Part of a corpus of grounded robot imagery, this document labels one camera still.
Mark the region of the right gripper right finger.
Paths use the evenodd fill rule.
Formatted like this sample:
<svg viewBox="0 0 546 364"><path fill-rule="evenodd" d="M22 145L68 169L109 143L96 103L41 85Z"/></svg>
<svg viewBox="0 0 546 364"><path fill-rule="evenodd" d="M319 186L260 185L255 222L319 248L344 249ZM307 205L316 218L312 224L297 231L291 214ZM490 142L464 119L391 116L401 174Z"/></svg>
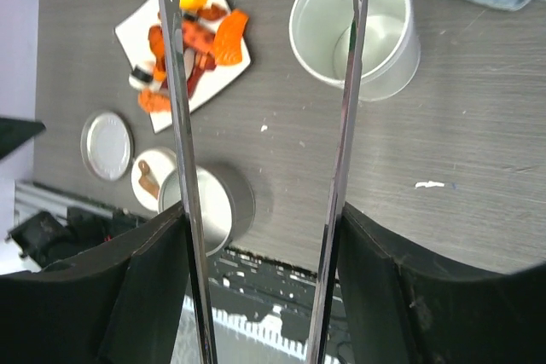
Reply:
<svg viewBox="0 0 546 364"><path fill-rule="evenodd" d="M479 269L395 234L353 205L340 287L358 363L542 363L545 267Z"/></svg>

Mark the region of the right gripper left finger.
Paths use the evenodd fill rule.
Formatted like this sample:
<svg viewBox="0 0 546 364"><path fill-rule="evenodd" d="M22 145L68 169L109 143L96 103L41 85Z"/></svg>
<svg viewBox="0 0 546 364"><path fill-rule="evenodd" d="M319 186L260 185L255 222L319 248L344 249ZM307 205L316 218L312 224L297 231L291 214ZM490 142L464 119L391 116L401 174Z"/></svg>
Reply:
<svg viewBox="0 0 546 364"><path fill-rule="evenodd" d="M2 362L169 362L189 279L187 227L173 205L37 273L3 275Z"/></svg>

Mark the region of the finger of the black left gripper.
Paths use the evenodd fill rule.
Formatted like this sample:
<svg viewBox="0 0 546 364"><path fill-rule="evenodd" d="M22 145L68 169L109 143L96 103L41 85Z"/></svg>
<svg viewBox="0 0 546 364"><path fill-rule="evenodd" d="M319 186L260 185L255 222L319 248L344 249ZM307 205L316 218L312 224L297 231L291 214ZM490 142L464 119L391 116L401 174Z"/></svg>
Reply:
<svg viewBox="0 0 546 364"><path fill-rule="evenodd" d="M40 121L0 118L0 159L5 159L20 146L46 130Z"/></svg>

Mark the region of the white square plate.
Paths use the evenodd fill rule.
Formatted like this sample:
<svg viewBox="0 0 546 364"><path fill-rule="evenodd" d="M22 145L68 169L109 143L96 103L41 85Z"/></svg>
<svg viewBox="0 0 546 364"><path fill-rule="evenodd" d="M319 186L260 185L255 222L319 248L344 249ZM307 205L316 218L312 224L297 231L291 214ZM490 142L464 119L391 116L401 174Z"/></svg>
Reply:
<svg viewBox="0 0 546 364"><path fill-rule="evenodd" d="M235 66L217 66L212 44L221 22L232 13L226 0L208 0L205 7L186 10L182 20L182 43L186 69L189 109L196 110L232 83L251 63L244 37L242 62ZM145 89L166 95L166 53L159 16L159 0L146 1L135 13L116 26L115 34L131 64L153 73L153 82ZM149 113L155 133L172 124L171 113Z"/></svg>

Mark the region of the metal tongs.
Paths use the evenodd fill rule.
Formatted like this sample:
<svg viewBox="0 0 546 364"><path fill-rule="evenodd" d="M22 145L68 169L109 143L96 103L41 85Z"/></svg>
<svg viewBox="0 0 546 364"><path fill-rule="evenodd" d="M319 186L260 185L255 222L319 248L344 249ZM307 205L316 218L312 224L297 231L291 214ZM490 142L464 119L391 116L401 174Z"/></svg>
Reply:
<svg viewBox="0 0 546 364"><path fill-rule="evenodd" d="M362 60L368 0L353 0L354 25L357 30L348 55L342 99L340 139L338 142L328 197L327 220L323 229L320 263L311 315L305 360L322 363L326 353L328 325L337 266L342 210L351 163L351 151L362 77ZM186 222L189 225L190 279L194 296L200 359L204 363L218 360L208 268L200 208L195 151L192 137L189 98L183 57L177 52L182 42L182 10L179 0L159 0L160 21L166 52L166 72L171 100L171 117L177 150L179 186Z"/></svg>

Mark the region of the orange salmon slice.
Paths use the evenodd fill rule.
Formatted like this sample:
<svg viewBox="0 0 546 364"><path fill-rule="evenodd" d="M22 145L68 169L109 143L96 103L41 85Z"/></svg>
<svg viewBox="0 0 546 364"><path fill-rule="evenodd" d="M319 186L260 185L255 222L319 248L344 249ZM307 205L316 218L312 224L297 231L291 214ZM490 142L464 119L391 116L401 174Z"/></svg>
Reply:
<svg viewBox="0 0 546 364"><path fill-rule="evenodd" d="M219 25L213 44L217 66L235 66L242 62L241 41L249 17L239 9L235 9Z"/></svg>

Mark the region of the tall metal container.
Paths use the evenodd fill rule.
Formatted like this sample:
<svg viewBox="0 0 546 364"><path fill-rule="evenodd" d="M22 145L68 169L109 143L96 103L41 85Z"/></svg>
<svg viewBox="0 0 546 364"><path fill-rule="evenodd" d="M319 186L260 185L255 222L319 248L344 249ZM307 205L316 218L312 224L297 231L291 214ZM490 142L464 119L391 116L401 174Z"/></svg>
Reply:
<svg viewBox="0 0 546 364"><path fill-rule="evenodd" d="M289 41L299 64L314 78L342 89L357 34L353 0L295 0ZM412 0L368 0L359 98L380 101L415 76L421 45Z"/></svg>

